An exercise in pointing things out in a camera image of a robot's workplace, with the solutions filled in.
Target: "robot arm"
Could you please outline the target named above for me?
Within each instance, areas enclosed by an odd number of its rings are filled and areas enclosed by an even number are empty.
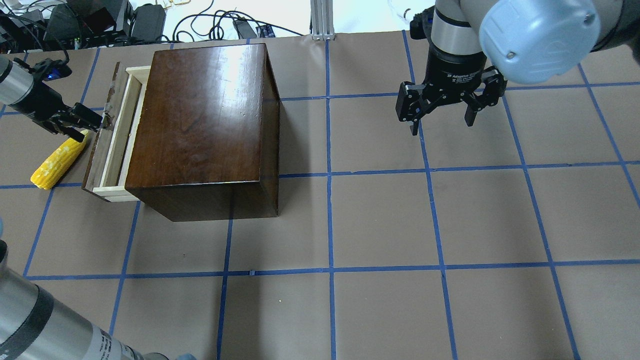
[[[428,62],[422,84],[400,85],[398,119],[412,122],[416,135],[424,115],[465,102],[472,126],[507,80],[541,83],[590,51],[626,43],[638,60],[639,24],[640,0],[436,0],[411,22],[411,38],[429,41]],[[484,69],[487,57],[493,66]]]
[[[75,127],[97,131],[102,117],[77,102],[65,105],[62,96],[43,81],[71,75],[63,60],[45,59],[33,68],[19,59],[0,58],[0,102],[25,114],[50,133],[62,133],[82,142],[84,135]]]

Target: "wooden drawer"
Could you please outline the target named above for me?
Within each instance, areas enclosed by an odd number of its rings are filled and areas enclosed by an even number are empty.
[[[278,214],[280,100],[264,44],[117,69],[83,188],[173,221]]]

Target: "yellow corn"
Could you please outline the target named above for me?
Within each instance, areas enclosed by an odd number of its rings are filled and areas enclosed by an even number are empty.
[[[84,140],[81,143],[71,138],[63,142],[33,173],[31,182],[41,189],[51,189],[84,149],[87,139],[89,139],[88,133],[89,130],[82,131]]]

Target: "dark wooden cabinet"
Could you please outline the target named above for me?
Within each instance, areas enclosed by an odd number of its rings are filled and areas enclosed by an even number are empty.
[[[139,101],[126,192],[173,221],[278,215],[280,99],[264,44],[158,51]]]

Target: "blue grid line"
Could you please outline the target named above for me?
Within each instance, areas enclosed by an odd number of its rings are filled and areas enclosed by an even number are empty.
[[[38,188],[34,184],[20,184],[20,185],[0,185],[0,189],[32,189]]]
[[[620,163],[615,161],[603,161],[600,163],[575,163],[575,164],[527,164],[527,168],[566,168],[566,167],[610,167],[618,166]]]
[[[640,85],[640,81],[631,81],[628,83],[602,83],[602,84],[589,83],[587,86],[591,88],[603,88],[603,87],[610,87],[610,86],[636,86],[636,85]]]
[[[631,178],[631,174],[629,173],[627,164],[625,163],[625,160],[622,158],[622,153],[620,152],[620,149],[618,148],[618,144],[616,144],[616,141],[613,138],[613,134],[611,133],[611,129],[609,129],[609,125],[607,125],[607,120],[605,119],[604,114],[602,113],[602,109],[600,109],[600,105],[598,105],[598,100],[596,99],[596,96],[593,93],[593,90],[591,89],[591,84],[589,84],[589,79],[587,79],[587,75],[584,73],[584,69],[582,68],[582,65],[578,64],[578,69],[580,69],[580,74],[582,75],[584,84],[587,86],[587,91],[589,92],[589,96],[591,97],[593,106],[596,108],[596,111],[598,112],[598,116],[600,117],[600,121],[602,122],[602,126],[607,132],[607,136],[609,137],[611,146],[613,147],[613,150],[615,151],[616,156],[618,157],[620,166],[622,166],[622,170],[624,171],[625,176],[627,177],[627,181],[629,182],[629,186],[631,187],[631,192],[634,194],[634,197],[636,198],[636,204],[638,208],[640,208],[640,195],[638,195],[638,191],[636,190],[636,186],[634,185],[634,180]]]
[[[334,268],[334,272],[389,272],[440,270],[440,265],[399,265],[399,266],[347,266]]]
[[[305,101],[305,100],[323,100],[326,99],[325,95],[322,96],[300,96],[300,97],[282,97],[280,101]]]
[[[361,170],[361,171],[337,171],[331,176],[353,176],[353,175],[384,175],[384,174],[412,174],[425,172],[423,168],[405,168],[398,170]]]
[[[415,76],[412,76],[412,81],[415,82]],[[602,88],[612,86],[637,86],[639,82],[628,83],[602,83],[602,84],[589,84],[590,87]],[[511,86],[507,87],[507,91],[519,91],[519,90],[552,90],[552,89],[567,89],[567,88],[586,88],[587,85],[574,84],[574,85],[540,85],[540,86]],[[397,96],[397,92],[381,92],[370,94],[342,94],[342,95],[317,95],[317,96],[300,96],[300,97],[283,97],[281,101],[306,101],[306,100],[322,100],[322,99],[348,99],[354,97],[384,97],[384,96]]]
[[[398,96],[397,92],[380,92],[375,94],[346,94],[346,95],[327,95],[329,99],[350,99],[353,97],[384,97],[384,96]]]
[[[572,85],[539,85],[539,86],[507,86],[507,90],[546,90],[546,89],[573,89],[585,88],[584,84]]]
[[[522,165],[495,165],[485,167],[442,167],[431,168],[430,172],[452,172],[452,171],[482,171],[482,170],[509,170],[513,168],[522,168]]]
[[[103,280],[119,279],[120,274],[88,274],[88,275],[29,275],[25,279],[29,281],[37,280]]]
[[[640,259],[612,259],[612,260],[576,260],[556,261],[555,266],[585,266],[585,265],[638,265]]]
[[[124,253],[124,261],[122,262],[122,271],[120,272],[120,281],[118,282],[118,291],[116,292],[116,300],[113,304],[113,312],[111,314],[111,323],[109,325],[109,334],[113,335],[116,327],[116,319],[118,318],[118,308],[120,307],[120,297],[122,296],[122,287],[127,275],[127,266],[129,265],[129,255],[131,254],[131,246],[133,238],[136,234],[136,225],[138,224],[138,213],[140,212],[140,201],[136,202],[136,209],[133,211],[133,219],[131,220],[131,230],[129,231],[129,241]]]
[[[220,360],[222,353],[222,332],[225,326],[225,308],[227,306],[227,283],[229,273],[229,258],[231,257],[231,236],[233,233],[234,219],[230,217],[227,226],[227,246],[225,247],[225,267],[222,277],[222,290],[220,292],[220,311],[218,311],[218,339],[216,340],[216,359]]]
[[[471,270],[471,269],[511,269],[511,268],[543,268],[550,266],[548,262],[535,263],[497,263],[497,264],[451,264],[446,265],[447,270]]]
[[[24,271],[22,276],[27,276],[29,273],[29,268],[31,267],[31,262],[33,261],[33,255],[36,253],[36,247],[38,246],[38,241],[40,240],[40,234],[42,234],[42,227],[44,226],[45,219],[47,218],[47,213],[49,212],[49,206],[51,206],[51,199],[53,199],[53,193],[55,189],[51,189],[49,191],[49,197],[47,198],[47,203],[44,206],[44,210],[42,211],[42,218],[40,218],[40,224],[38,225],[38,231],[36,232],[36,236],[33,238],[33,244],[31,246],[31,251],[29,251],[29,257],[27,258],[27,263],[24,266]]]
[[[294,274],[321,274],[331,272],[330,268],[303,268],[285,270],[257,270],[249,273],[250,276],[294,275]]]
[[[410,64],[411,81],[415,82],[415,74],[413,72],[413,63],[411,61],[411,52],[409,52],[409,44],[406,39],[406,31],[403,30],[402,36],[404,39],[404,50],[406,51],[407,62]],[[436,238],[436,247],[438,249],[438,267],[440,270],[440,280],[442,282],[442,295],[444,298],[445,313],[447,316],[447,328],[449,330],[449,343],[451,345],[451,357],[453,360],[458,360],[458,350],[456,348],[456,335],[453,330],[453,317],[451,315],[451,303],[449,302],[449,287],[447,285],[447,268],[444,261],[444,254],[442,252],[442,241],[440,239],[440,227],[438,225],[438,213],[436,211],[436,203],[433,196],[433,183],[431,182],[431,168],[429,167],[429,158],[427,157],[427,150],[424,143],[424,133],[422,132],[422,124],[419,126],[420,135],[420,148],[422,150],[422,160],[424,162],[427,188],[429,192],[429,205],[431,206],[431,218],[433,220],[433,231]]]
[[[297,177],[324,177],[327,176],[326,172],[311,172],[306,174],[280,174],[280,179],[292,179]]]
[[[522,147],[520,146],[520,141],[518,139],[518,133],[516,132],[515,123],[513,122],[513,116],[511,114],[511,110],[509,109],[509,103],[506,97],[502,97],[502,102],[504,103],[504,108],[507,112],[507,118],[509,119],[509,126],[511,127],[511,132],[513,134],[513,140],[516,143],[516,148],[518,149],[518,156],[520,157],[520,162],[522,163],[522,171],[525,176],[525,180],[527,181],[527,187],[529,189],[529,195],[531,197],[531,203],[533,205],[533,210],[536,214],[536,219],[538,221],[538,228],[540,229],[540,235],[542,237],[542,243],[545,247],[545,252],[547,253],[547,261],[549,262],[549,269],[551,270],[551,276],[554,281],[554,287],[556,288],[556,295],[558,297],[558,302],[560,304],[560,310],[562,312],[562,316],[564,319],[564,326],[566,327],[567,336],[569,337],[569,343],[571,344],[571,350],[573,352],[574,360],[580,360],[580,354],[578,353],[578,347],[575,342],[575,338],[573,337],[573,329],[571,327],[571,322],[569,321],[569,315],[566,311],[566,306],[564,304],[564,297],[562,294],[562,289],[560,288],[560,282],[558,281],[558,276],[556,272],[556,267],[554,265],[553,256],[551,255],[551,249],[549,248],[549,242],[547,240],[547,233],[545,231],[545,226],[542,222],[542,216],[540,215],[540,209],[538,207],[538,201],[536,200],[536,194],[533,190],[533,185],[531,183],[531,177],[529,176],[529,170],[527,167],[527,162],[525,161],[524,154],[522,152]]]
[[[625,161],[627,165],[640,165],[640,161]],[[610,167],[620,166],[618,161],[605,161],[599,163],[555,163],[555,164],[527,164],[527,168],[570,168],[570,167]],[[490,166],[476,166],[476,167],[441,167],[431,168],[431,172],[456,172],[456,171],[483,171],[483,170],[509,170],[509,169],[522,169],[522,165],[490,165]],[[353,176],[353,175],[385,175],[385,174],[411,174],[421,173],[426,170],[423,168],[403,168],[403,169],[390,169],[390,170],[358,170],[358,171],[338,171],[332,172],[331,176]],[[299,177],[327,177],[326,172],[310,172],[299,174],[280,174],[280,179],[296,179]],[[57,188],[68,188],[82,186],[82,183],[60,183],[57,184]],[[12,185],[0,185],[2,189],[27,189],[36,188],[34,184],[12,184]]]
[[[332,168],[331,168],[331,68],[329,56],[329,41],[324,41],[324,82],[325,82],[325,105],[326,105],[326,217],[327,217],[327,240],[328,240],[328,261],[329,261],[329,323],[331,330],[331,359],[337,358],[337,347],[335,342],[335,276],[333,274],[333,207],[331,203],[332,188]]]
[[[173,279],[176,277],[220,277],[225,276],[223,271],[208,272],[156,272],[142,274],[126,274],[126,279]]]
[[[554,261],[554,266],[605,266],[605,265],[640,265],[640,259],[601,259]],[[483,263],[483,264],[448,264],[447,270],[482,270],[510,268],[543,268],[551,266],[547,261],[532,263]],[[239,276],[278,276],[295,274],[330,274],[355,272],[396,272],[396,271],[440,271],[440,265],[397,265],[397,266],[343,266],[334,268],[294,268],[283,270],[236,270],[210,272],[165,272],[126,274],[126,279],[174,279],[190,277],[239,277]],[[99,280],[119,279],[120,274],[83,274],[83,275],[29,275],[27,280]]]
[[[91,70],[89,71],[89,77],[86,80],[86,84],[84,86],[84,90],[82,91],[82,97],[80,98],[80,103],[84,103],[84,98],[86,97],[86,92],[89,91],[89,84],[91,83],[91,78],[93,77],[93,71],[95,71],[95,65],[98,63],[98,57],[100,56],[100,48],[96,48],[95,56],[93,57],[93,64],[91,65]]]

